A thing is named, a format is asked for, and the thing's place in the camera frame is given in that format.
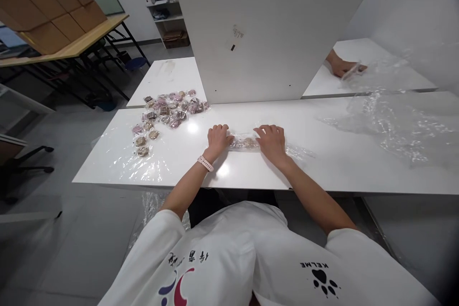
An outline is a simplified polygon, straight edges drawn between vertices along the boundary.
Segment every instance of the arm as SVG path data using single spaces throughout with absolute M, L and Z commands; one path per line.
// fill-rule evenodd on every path
M 227 130 L 226 124 L 214 125 L 212 129 L 209 129 L 207 135 L 209 147 L 204 150 L 202 156 L 211 165 L 234 139 L 234 136 L 226 136 Z M 169 209 L 182 220 L 189 205 L 195 199 L 207 172 L 203 164 L 196 162 L 172 189 L 160 210 Z
M 337 229 L 357 229 L 338 203 L 285 153 L 283 128 L 263 125 L 254 130 L 260 136 L 257 141 L 262 153 L 287 178 L 303 207 L 327 235 Z
M 349 70 L 356 64 L 356 62 L 344 61 L 336 54 L 335 49 L 332 49 L 330 51 L 325 60 L 328 61 L 328 63 L 330 63 L 331 70 L 333 71 L 333 74 L 337 77 L 343 77 L 346 74 L 346 72 L 349 72 Z M 367 69 L 367 66 L 359 66 L 359 72 L 363 72 L 365 69 Z

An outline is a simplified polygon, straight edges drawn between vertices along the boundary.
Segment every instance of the hand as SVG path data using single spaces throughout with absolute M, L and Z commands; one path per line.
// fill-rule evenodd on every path
M 289 160 L 287 153 L 285 153 L 284 129 L 265 124 L 253 130 L 260 136 L 256 140 L 260 144 L 264 156 L 280 170 Z
M 209 129 L 207 138 L 209 140 L 209 147 L 206 148 L 202 156 L 210 163 L 213 164 L 216 159 L 223 153 L 223 151 L 233 141 L 234 136 L 226 136 L 226 131 L 229 129 L 228 125 L 214 125 Z
M 357 62 L 349 62 L 341 60 L 340 58 L 333 59 L 331 62 L 331 70 L 337 77 L 343 77 L 347 72 L 356 65 Z M 367 66 L 360 65 L 359 72 L 363 72 L 367 69 Z

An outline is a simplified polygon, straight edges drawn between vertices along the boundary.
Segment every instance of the white t-shirt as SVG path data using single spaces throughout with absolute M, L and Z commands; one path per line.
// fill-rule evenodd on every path
M 352 229 L 324 248 L 276 207 L 241 202 L 185 232 L 172 211 L 140 234 L 99 306 L 439 305 L 381 246 Z

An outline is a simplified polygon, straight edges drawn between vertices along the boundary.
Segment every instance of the white desk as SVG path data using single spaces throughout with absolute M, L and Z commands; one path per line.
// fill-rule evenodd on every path
M 333 47 L 343 60 L 346 61 L 361 61 L 364 65 L 370 65 L 375 61 L 392 61 L 395 59 L 386 50 L 382 49 L 378 44 L 369 38 L 362 38 L 358 40 L 340 41 Z M 336 94 L 351 95 L 355 93 L 345 86 L 345 84 L 338 77 L 334 76 L 328 68 L 328 62 L 325 62 L 316 73 L 314 79 L 307 87 L 303 97 L 314 98 L 317 96 L 331 96 Z M 413 89 L 426 89 L 435 88 L 436 86 L 420 75 L 409 66 L 401 66 L 397 68 L 396 74 L 380 74 L 377 79 L 378 86 L 384 87 L 388 90 L 413 90 Z M 362 77 L 371 78 L 368 71 Z
M 126 108 L 143 108 L 146 96 L 156 98 L 160 94 L 194 89 L 196 97 L 206 100 L 201 77 L 194 57 L 153 62 L 143 77 Z
M 455 115 L 459 99 L 448 92 L 390 95 L 415 97 L 419 108 L 437 115 Z M 249 132 L 260 122 L 285 128 L 287 141 L 313 151 L 305 171 L 327 191 L 359 193 L 458 194 L 459 174 L 440 167 L 409 169 L 384 151 L 372 137 L 342 132 L 317 117 L 346 113 L 350 98 L 218 104 L 171 130 L 161 124 L 148 158 L 134 156 L 131 128 L 143 109 L 119 110 L 74 178 L 135 189 L 135 186 L 175 186 L 207 146 L 213 124 L 228 124 L 236 133 Z M 287 181 L 259 153 L 229 152 L 203 186 L 219 188 L 287 189 Z

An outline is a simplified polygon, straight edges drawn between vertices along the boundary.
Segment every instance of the chair wheel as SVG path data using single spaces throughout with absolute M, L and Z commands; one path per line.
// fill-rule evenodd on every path
M 19 199 L 17 197 L 5 197 L 4 202 L 8 205 L 13 205 L 15 204 Z

